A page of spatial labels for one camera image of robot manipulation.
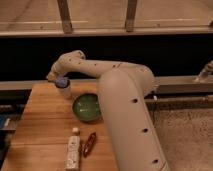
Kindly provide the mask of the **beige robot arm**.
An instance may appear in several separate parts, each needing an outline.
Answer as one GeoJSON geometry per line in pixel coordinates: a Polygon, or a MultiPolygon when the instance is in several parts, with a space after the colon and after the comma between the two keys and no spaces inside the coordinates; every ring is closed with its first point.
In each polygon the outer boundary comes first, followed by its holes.
{"type": "Polygon", "coordinates": [[[144,100],[156,85],[148,67],[88,60],[76,50],[61,55],[47,79],[53,81],[69,72],[98,79],[99,106],[119,171],[171,171],[144,100]]]}

